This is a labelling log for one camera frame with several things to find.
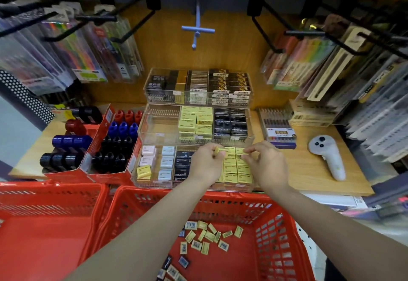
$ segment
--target person's right hand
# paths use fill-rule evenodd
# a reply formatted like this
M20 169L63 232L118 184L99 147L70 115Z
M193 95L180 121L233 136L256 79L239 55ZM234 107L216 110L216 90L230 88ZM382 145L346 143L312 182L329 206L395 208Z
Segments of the person's right hand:
M257 160L251 155L242 155L241 158L249 165L259 186L273 194L288 190L288 165L282 152L266 140L244 149L245 153L255 151L259 152Z

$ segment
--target forearm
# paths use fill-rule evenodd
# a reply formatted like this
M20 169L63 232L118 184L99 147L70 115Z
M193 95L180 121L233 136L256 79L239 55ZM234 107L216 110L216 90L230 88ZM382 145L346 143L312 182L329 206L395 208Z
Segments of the forearm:
M161 265L207 187L187 179L67 280L155 280Z
M406 280L408 248L290 188L265 192L278 202L348 281Z

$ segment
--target red shopping basket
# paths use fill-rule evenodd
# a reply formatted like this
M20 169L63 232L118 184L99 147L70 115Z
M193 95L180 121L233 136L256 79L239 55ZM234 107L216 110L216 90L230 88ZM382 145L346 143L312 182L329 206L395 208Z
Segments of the red shopping basket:
M107 195L96 183L0 183L0 279L63 279L92 254Z
M134 223L170 190L120 186L96 238L94 252ZM221 238L228 252L210 244L208 255L188 248L188 269L178 263L180 242L170 250L172 264L191 281L197 280L314 280L307 251L292 217L266 195L208 191L190 220L212 223L220 232L244 231L241 238Z

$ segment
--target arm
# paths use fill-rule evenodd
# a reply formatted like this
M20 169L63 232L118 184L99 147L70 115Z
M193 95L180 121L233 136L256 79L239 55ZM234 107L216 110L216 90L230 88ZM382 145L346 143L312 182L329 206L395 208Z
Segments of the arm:
M225 152L200 147L188 178L65 280L155 280L200 198L221 175Z
M259 185L308 233L349 280L406 280L408 248L304 196L288 184L283 154L267 141L243 155Z

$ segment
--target white vr controller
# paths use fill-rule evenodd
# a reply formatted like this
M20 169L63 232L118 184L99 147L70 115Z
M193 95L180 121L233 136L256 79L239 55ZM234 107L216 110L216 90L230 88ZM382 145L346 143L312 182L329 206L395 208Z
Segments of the white vr controller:
M309 151L323 157L334 179L337 181L344 181L346 179L346 172L344 171L339 148L332 137L328 135L316 136L309 142Z

